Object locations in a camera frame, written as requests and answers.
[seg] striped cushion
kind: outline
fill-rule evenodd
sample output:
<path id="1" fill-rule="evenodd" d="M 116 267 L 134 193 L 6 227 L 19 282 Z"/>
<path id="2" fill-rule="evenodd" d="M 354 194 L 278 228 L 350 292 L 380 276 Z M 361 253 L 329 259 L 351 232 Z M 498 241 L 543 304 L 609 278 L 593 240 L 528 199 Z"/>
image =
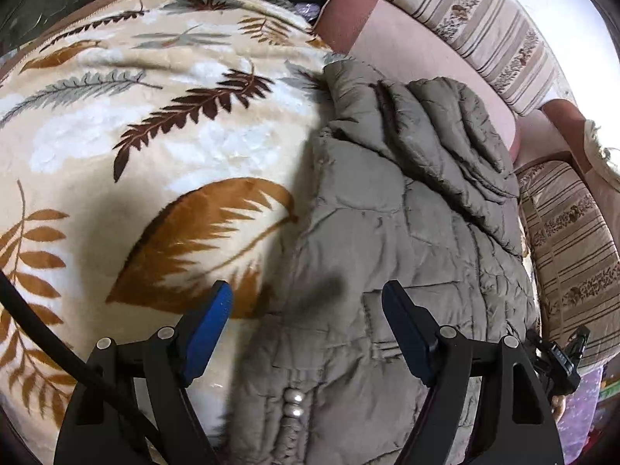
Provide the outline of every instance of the striped cushion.
<path id="1" fill-rule="evenodd" d="M 553 53 L 516 0 L 388 0 L 430 28 L 527 115 L 558 81 Z"/>
<path id="2" fill-rule="evenodd" d="M 518 174 L 521 208 L 539 283 L 545 337 L 565 344 L 591 330 L 581 364 L 589 372 L 620 351 L 620 258 L 588 188 L 565 162 Z"/>

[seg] purple fabric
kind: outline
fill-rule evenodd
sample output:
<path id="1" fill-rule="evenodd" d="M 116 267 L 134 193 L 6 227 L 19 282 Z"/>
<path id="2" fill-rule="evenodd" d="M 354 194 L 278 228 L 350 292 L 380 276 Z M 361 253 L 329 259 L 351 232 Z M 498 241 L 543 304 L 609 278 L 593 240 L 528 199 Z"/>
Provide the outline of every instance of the purple fabric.
<path id="1" fill-rule="evenodd" d="M 566 397 L 566 412 L 557 425 L 564 452 L 564 462 L 575 461 L 585 446 L 601 389 L 603 367 L 582 377 L 579 388 Z"/>

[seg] sofa seat cushion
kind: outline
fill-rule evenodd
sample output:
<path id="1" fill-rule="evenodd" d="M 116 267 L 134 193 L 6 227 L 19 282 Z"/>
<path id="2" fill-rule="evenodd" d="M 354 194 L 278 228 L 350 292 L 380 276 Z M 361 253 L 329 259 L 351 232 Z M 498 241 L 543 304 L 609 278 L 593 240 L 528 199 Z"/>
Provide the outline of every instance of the sofa seat cushion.
<path id="1" fill-rule="evenodd" d="M 315 28 L 342 54 L 371 64 L 400 82 L 450 77 L 484 102 L 506 148 L 515 142 L 515 116 L 489 84 L 426 26 L 385 0 L 330 0 Z M 517 146 L 511 149 L 517 157 Z"/>
<path id="2" fill-rule="evenodd" d="M 620 258 L 596 202 L 566 162 L 518 174 L 521 207 L 534 254 L 542 331 L 564 346 L 580 325 L 590 341 L 580 372 L 620 351 Z"/>

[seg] blanket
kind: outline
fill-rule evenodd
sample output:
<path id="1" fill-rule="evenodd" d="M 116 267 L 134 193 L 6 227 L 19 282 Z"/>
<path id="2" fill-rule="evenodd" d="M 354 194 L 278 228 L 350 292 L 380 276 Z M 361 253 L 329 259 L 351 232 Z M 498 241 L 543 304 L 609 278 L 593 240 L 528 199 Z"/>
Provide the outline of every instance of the blanket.
<path id="1" fill-rule="evenodd" d="M 0 71 L 0 269 L 82 359 L 230 282 L 231 320 L 188 391 L 215 444 L 309 206 L 308 134 L 332 117 L 331 50 L 290 6 L 95 2 Z M 43 464 L 74 383 L 0 308 L 0 402 Z"/>
<path id="2" fill-rule="evenodd" d="M 518 185 L 480 99 L 450 79 L 328 65 L 336 118 L 311 136 L 315 197 L 241 365 L 233 464 L 393 463 L 427 395 L 381 310 L 397 279 L 439 324 L 519 340 L 537 320 Z M 480 388 L 471 379 L 449 463 Z"/>

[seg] silver button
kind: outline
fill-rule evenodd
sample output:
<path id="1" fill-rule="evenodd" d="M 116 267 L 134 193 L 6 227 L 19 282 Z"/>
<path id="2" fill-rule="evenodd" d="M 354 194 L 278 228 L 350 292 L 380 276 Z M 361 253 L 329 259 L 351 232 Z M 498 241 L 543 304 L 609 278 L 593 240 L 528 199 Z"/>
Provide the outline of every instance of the silver button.
<path id="1" fill-rule="evenodd" d="M 295 388 L 287 388 L 284 390 L 284 400 L 288 403 L 300 403 L 306 398 L 306 395 Z"/>
<path id="2" fill-rule="evenodd" d="M 102 337 L 99 341 L 97 341 L 97 347 L 100 350 L 109 348 L 110 344 L 112 344 L 112 339 L 110 339 L 109 337 Z"/>
<path id="3" fill-rule="evenodd" d="M 456 337 L 455 329 L 452 327 L 448 327 L 448 326 L 445 326 L 439 329 L 439 333 L 441 334 L 442 337 L 445 337 L 446 339 L 454 339 Z"/>
<path id="4" fill-rule="evenodd" d="M 304 410 L 296 403 L 287 403 L 284 406 L 284 416 L 289 418 L 301 418 L 304 415 Z"/>
<path id="5" fill-rule="evenodd" d="M 162 327 L 157 331 L 157 337 L 160 339 L 169 339 L 174 335 L 174 329 L 172 327 Z"/>
<path id="6" fill-rule="evenodd" d="M 504 344 L 506 344 L 509 348 L 518 348 L 519 347 L 519 339 L 516 337 L 512 337 L 511 335 L 507 335 L 504 338 Z"/>

